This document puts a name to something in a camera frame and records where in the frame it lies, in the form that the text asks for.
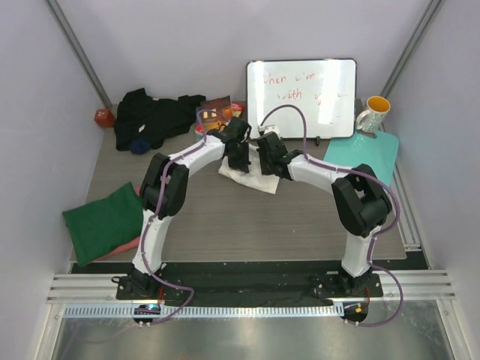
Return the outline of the white whiteboard with writing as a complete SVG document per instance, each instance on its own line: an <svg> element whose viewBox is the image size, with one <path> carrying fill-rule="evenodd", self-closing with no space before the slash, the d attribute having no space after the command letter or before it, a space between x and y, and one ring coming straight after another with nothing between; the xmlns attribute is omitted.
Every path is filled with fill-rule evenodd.
<svg viewBox="0 0 480 360"><path fill-rule="evenodd" d="M287 139L349 138L354 133L357 63L352 58L251 61L247 74L247 120L251 136L275 125Z"/></svg>

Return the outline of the white mug yellow inside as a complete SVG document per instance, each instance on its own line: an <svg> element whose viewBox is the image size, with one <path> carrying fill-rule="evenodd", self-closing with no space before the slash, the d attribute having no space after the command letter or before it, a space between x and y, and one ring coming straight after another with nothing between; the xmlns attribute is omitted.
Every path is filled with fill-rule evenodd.
<svg viewBox="0 0 480 360"><path fill-rule="evenodd" d="M365 109L355 120L355 129L365 133L375 133L380 129L380 125L384 122L390 109L391 104L386 98L381 96L369 97Z"/></svg>

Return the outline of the brown Edward Tulane book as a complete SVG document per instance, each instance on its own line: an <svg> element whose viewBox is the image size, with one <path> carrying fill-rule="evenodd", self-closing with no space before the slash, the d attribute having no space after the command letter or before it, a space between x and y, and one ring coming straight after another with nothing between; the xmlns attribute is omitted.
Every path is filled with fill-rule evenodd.
<svg viewBox="0 0 480 360"><path fill-rule="evenodd" d="M200 118L206 131L226 125L233 117L230 96L203 101L198 111L200 111Z"/></svg>

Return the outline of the dark blue cloth ball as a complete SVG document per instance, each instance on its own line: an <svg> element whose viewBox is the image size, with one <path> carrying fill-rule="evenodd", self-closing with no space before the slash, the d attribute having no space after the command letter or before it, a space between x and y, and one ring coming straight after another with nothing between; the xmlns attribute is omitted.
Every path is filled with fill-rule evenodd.
<svg viewBox="0 0 480 360"><path fill-rule="evenodd" d="M142 137L133 139L132 142L130 143L130 152L134 155L144 155L150 150L151 150L150 143Z"/></svg>

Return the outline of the right aluminium frame post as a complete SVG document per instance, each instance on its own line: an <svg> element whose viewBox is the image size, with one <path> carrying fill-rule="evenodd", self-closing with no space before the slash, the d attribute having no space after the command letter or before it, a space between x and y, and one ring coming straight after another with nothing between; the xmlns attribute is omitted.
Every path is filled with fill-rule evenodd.
<svg viewBox="0 0 480 360"><path fill-rule="evenodd" d="M411 36L406 42L400 57L395 63L395 66L381 91L380 95L382 97L388 98L392 93L398 80L401 78L402 73L406 70L407 65L413 59L416 50L419 48L423 38L433 24L444 3L444 0L430 0L427 3L426 8L416 23Z"/></svg>

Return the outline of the black t-shirt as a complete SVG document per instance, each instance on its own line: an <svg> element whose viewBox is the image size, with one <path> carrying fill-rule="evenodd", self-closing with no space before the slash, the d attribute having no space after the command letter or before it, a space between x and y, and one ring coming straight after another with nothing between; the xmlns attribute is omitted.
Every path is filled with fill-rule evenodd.
<svg viewBox="0 0 480 360"><path fill-rule="evenodd" d="M116 150L130 151L132 140L138 137L155 150L166 139L188 133L196 121L197 108L205 100L201 94L155 100L144 88L129 91L118 104L113 125Z"/></svg>

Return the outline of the left aluminium frame post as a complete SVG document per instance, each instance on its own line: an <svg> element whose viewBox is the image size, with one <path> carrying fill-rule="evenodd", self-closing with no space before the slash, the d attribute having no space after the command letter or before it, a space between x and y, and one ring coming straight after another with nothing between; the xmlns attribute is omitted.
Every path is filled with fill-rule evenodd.
<svg viewBox="0 0 480 360"><path fill-rule="evenodd" d="M73 54L79 61L82 69L85 72L85 75L88 77L102 104L106 108L111 109L113 107L113 103L110 100L110 97L108 96L107 91L101 83L101 80L98 77L95 69L93 68L89 57L83 49L83 46L80 43L80 40L78 39L68 18L66 17L61 5L56 0L45 0L44 3L52 14L55 22L57 23L57 26L60 28L70 48L72 49Z"/></svg>

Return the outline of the folded pink t-shirt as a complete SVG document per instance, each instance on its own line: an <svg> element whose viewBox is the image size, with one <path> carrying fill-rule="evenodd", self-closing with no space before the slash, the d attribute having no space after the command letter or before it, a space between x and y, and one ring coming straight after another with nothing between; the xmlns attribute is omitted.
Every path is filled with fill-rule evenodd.
<svg viewBox="0 0 480 360"><path fill-rule="evenodd" d="M104 199L101 212L100 244L98 260L134 249L140 241L143 226L143 208L139 188L131 182Z"/></svg>

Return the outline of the teal cutting board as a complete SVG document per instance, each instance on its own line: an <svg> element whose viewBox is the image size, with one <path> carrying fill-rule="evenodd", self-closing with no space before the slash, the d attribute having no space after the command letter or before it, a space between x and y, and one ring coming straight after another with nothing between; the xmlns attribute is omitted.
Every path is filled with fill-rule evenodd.
<svg viewBox="0 0 480 360"><path fill-rule="evenodd" d="M400 142L396 136L379 130L374 135L355 133L350 138L331 139L323 160L342 167L367 164L380 181L390 185Z"/></svg>

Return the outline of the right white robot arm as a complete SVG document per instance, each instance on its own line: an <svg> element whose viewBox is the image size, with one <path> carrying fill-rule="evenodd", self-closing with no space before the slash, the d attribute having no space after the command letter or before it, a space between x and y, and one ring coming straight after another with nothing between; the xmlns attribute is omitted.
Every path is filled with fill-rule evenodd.
<svg viewBox="0 0 480 360"><path fill-rule="evenodd" d="M333 196L347 234L337 283L345 295L358 295L371 276L378 232L392 212L383 183L366 164L344 168L304 151L288 151L275 132L264 133L256 142L262 174L304 182Z"/></svg>

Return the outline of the folded green t-shirt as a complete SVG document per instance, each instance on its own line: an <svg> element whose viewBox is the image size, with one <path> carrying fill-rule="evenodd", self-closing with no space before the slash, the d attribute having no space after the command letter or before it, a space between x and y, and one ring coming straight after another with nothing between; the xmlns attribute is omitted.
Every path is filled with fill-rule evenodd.
<svg viewBox="0 0 480 360"><path fill-rule="evenodd" d="M140 242L143 208L130 182L62 215L79 266L134 249Z"/></svg>

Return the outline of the white t-shirt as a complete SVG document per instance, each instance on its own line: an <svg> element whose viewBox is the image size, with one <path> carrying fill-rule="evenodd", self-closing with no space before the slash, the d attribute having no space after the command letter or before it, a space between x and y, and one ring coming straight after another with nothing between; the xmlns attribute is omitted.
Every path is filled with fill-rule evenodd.
<svg viewBox="0 0 480 360"><path fill-rule="evenodd" d="M248 169L249 172L231 169L228 165L228 159L224 158L218 173L245 187L262 191L267 194L276 194L279 178L276 175L262 174L260 159L257 155L253 154L251 156Z"/></svg>

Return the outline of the aluminium frame post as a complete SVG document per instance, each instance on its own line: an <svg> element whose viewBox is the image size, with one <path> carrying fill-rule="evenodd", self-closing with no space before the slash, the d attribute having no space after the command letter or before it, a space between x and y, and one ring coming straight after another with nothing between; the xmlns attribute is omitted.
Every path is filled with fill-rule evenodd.
<svg viewBox="0 0 480 360"><path fill-rule="evenodd" d="M83 46L80 43L80 40L78 39L68 18L66 17L61 5L56 0L45 0L44 3L52 14L55 22L57 23L57 26L60 28L70 48L72 49L73 54L79 61L82 69L85 72L85 75L88 77L102 104L106 108L111 109L113 107L113 103L110 100L110 97L108 96L107 91L101 83L101 80L98 77L95 69L93 68L89 57L83 49Z"/></svg>
<svg viewBox="0 0 480 360"><path fill-rule="evenodd" d="M426 8L416 23L411 36L406 42L400 57L395 63L395 66L381 91L380 95L382 97L388 98L392 93L398 80L401 78L402 73L406 70L407 65L413 59L416 50L419 48L423 38L433 24L444 3L444 0L430 0L427 3Z"/></svg>

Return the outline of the red Treehouse book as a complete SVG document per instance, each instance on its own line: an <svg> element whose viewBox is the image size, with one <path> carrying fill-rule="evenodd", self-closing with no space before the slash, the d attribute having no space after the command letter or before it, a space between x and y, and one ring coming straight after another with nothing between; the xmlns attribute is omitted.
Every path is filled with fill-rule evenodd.
<svg viewBox="0 0 480 360"><path fill-rule="evenodd" d="M233 101L231 103L231 109L232 109L232 115L238 118L241 118L243 115L243 112L246 109L245 103L242 102L235 102Z"/></svg>

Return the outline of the red cube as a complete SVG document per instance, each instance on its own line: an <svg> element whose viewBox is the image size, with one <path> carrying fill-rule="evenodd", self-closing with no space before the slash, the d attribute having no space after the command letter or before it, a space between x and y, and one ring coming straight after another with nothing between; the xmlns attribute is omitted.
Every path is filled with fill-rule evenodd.
<svg viewBox="0 0 480 360"><path fill-rule="evenodd" d="M94 114L94 121L102 128L112 128L115 116L110 109L98 109Z"/></svg>

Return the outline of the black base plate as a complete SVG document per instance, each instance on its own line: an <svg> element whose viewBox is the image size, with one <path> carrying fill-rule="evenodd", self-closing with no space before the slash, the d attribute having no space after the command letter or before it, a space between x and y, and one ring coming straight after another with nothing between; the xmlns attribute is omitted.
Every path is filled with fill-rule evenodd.
<svg viewBox="0 0 480 360"><path fill-rule="evenodd" d="M75 275L108 274L118 300L163 300L167 305L189 302L197 307L279 308L325 305L330 299L383 296L378 274L368 271L347 280L337 260L277 262L168 262L157 271L161 282L136 274L126 262L73 264Z"/></svg>

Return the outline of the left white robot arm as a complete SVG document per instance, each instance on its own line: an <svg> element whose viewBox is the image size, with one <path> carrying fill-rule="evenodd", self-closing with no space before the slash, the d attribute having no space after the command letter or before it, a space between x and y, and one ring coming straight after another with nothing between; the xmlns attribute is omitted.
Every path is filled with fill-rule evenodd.
<svg viewBox="0 0 480 360"><path fill-rule="evenodd" d="M228 158L236 170L247 170L251 126L232 118L222 130L214 129L188 148L171 155L156 154L140 187L143 225L139 246L127 276L126 288L143 299L158 294L158 271L167 231L185 204L189 178L212 162Z"/></svg>

